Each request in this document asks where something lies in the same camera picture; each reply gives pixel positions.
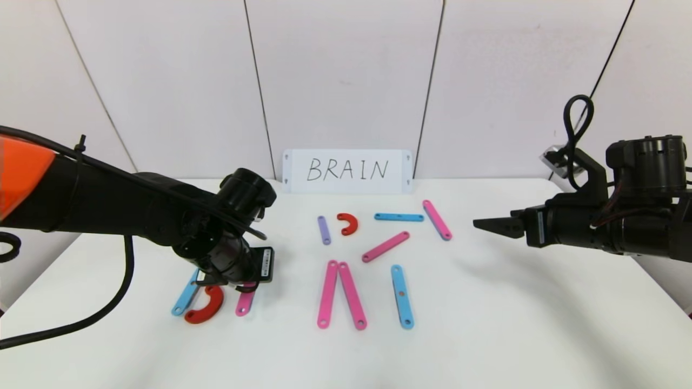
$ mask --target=white wall panel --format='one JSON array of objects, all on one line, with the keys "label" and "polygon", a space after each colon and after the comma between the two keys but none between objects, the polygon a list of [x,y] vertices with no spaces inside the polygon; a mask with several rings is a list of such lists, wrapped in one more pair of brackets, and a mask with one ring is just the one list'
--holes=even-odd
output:
[{"label": "white wall panel", "polygon": [[538,155],[566,142],[563,107],[591,92],[629,5],[448,0],[416,177],[546,177]]},{"label": "white wall panel", "polygon": [[273,177],[243,1],[58,3],[138,170]]},{"label": "white wall panel", "polygon": [[[53,1],[0,1],[0,125],[68,147],[86,134],[86,153],[133,170]],[[23,244],[0,264],[0,307],[11,305],[77,234],[2,228]]]},{"label": "white wall panel", "polygon": [[[594,120],[579,142],[604,167],[606,148],[620,139],[675,134],[685,137],[688,150],[692,145],[691,21],[689,0],[635,2],[594,94]],[[612,171],[606,170],[612,179]],[[585,174],[578,182],[584,181]],[[635,259],[680,307],[692,312],[692,264],[649,256]]]},{"label": "white wall panel", "polygon": [[277,175],[291,148],[417,150],[440,0],[248,0]]}]

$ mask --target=purple plastic strip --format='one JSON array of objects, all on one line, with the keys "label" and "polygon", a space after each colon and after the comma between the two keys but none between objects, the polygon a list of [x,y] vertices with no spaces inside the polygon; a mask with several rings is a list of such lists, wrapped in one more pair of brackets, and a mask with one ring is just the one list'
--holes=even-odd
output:
[{"label": "purple plastic strip", "polygon": [[322,233],[322,243],[330,244],[331,236],[329,236],[329,229],[327,228],[327,220],[324,216],[317,218],[317,223],[320,225],[320,233]]}]

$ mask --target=plastic strip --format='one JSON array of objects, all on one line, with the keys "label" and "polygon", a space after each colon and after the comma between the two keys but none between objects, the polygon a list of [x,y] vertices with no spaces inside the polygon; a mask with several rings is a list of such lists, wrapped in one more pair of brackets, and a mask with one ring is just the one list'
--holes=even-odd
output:
[{"label": "plastic strip", "polygon": [[409,236],[410,235],[408,231],[403,231],[402,233],[396,234],[394,237],[391,237],[384,243],[363,254],[363,262],[368,263],[372,261],[373,259],[394,248],[397,244],[400,244],[403,241],[407,240]]},{"label": "plastic strip", "polygon": [[331,236],[329,236],[329,228],[327,227],[327,220],[324,216],[317,218],[317,223],[320,225],[320,233],[322,234],[322,243],[330,244]]},{"label": "plastic strip", "polygon": [[[243,284],[244,287],[254,287],[254,282],[246,282]],[[235,306],[236,316],[245,316],[250,312],[250,308],[253,306],[253,298],[255,297],[255,291],[250,293],[241,293],[238,298],[238,304]]]},{"label": "plastic strip", "polygon": [[327,328],[331,321],[331,306],[334,303],[338,265],[339,263],[334,260],[327,263],[327,274],[325,276],[325,285],[322,288],[320,311],[317,314],[317,326],[322,329]]},{"label": "plastic strip", "polygon": [[414,213],[376,213],[375,220],[388,221],[423,221],[426,218],[423,215]]},{"label": "plastic strip", "polygon": [[430,221],[432,222],[433,226],[435,226],[435,229],[437,229],[437,232],[439,233],[439,236],[442,238],[442,240],[452,239],[452,232],[449,231],[449,228],[447,228],[447,225],[439,216],[439,213],[437,213],[437,210],[433,206],[433,203],[430,202],[430,200],[423,200],[423,209],[426,210],[426,213],[428,213]]},{"label": "plastic strip", "polygon": [[399,310],[399,322],[406,329],[412,329],[414,325],[413,312],[408,300],[406,281],[403,279],[403,268],[398,264],[392,266],[392,284],[394,285],[394,299]]},{"label": "plastic strip", "polygon": [[194,295],[197,293],[197,289],[199,289],[199,286],[194,283],[195,281],[197,281],[198,274],[199,269],[195,269],[194,272],[192,272],[192,277],[190,278],[190,281],[185,286],[185,289],[183,289],[183,293],[181,293],[180,297],[178,297],[178,301],[176,301],[175,305],[173,306],[173,309],[171,309],[171,313],[173,314],[173,316],[181,316],[185,313],[185,310],[190,306],[190,303],[192,302]]},{"label": "plastic strip", "polygon": [[351,270],[348,267],[348,263],[339,263],[339,275],[341,276],[341,284],[344,286],[344,293],[346,293],[348,307],[351,310],[353,324],[355,324],[356,329],[358,330],[365,329],[367,327],[365,312],[363,312],[361,299],[358,298],[358,291],[356,290],[356,284],[353,282],[353,277],[351,276]]}]

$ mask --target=blue plastic strip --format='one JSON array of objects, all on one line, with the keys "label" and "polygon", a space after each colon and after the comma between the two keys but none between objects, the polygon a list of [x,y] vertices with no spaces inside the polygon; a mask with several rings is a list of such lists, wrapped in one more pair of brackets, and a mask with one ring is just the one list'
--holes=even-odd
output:
[{"label": "blue plastic strip", "polygon": [[412,329],[414,325],[413,312],[411,312],[411,304],[408,301],[406,281],[403,280],[403,268],[398,264],[392,266],[392,284],[394,285],[394,298],[399,310],[399,322],[401,322],[402,327]]},{"label": "blue plastic strip", "polygon": [[376,213],[375,220],[390,220],[390,221],[423,221],[426,218],[423,215],[414,213]]},{"label": "blue plastic strip", "polygon": [[173,306],[173,309],[171,309],[173,316],[180,316],[184,314],[185,310],[190,306],[190,303],[194,298],[194,294],[197,292],[197,289],[199,289],[199,286],[194,283],[197,281],[198,274],[199,269],[195,269],[192,273],[190,281],[185,286],[185,289],[183,289],[183,293],[178,298],[178,301],[175,303],[175,306]]}]

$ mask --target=black motor joint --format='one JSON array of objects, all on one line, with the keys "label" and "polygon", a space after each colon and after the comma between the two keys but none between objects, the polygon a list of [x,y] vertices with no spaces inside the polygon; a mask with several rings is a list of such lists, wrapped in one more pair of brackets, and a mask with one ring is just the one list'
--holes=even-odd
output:
[{"label": "black motor joint", "polygon": [[[265,208],[275,200],[276,192],[269,182],[250,170],[238,169],[223,179],[219,192],[208,202],[250,226],[264,217]],[[262,253],[267,248],[251,248],[242,237],[243,231],[213,217],[202,217],[198,223],[194,237],[173,249],[207,275],[199,284],[255,282],[256,287],[258,282],[271,280],[271,276],[262,275]]]}]

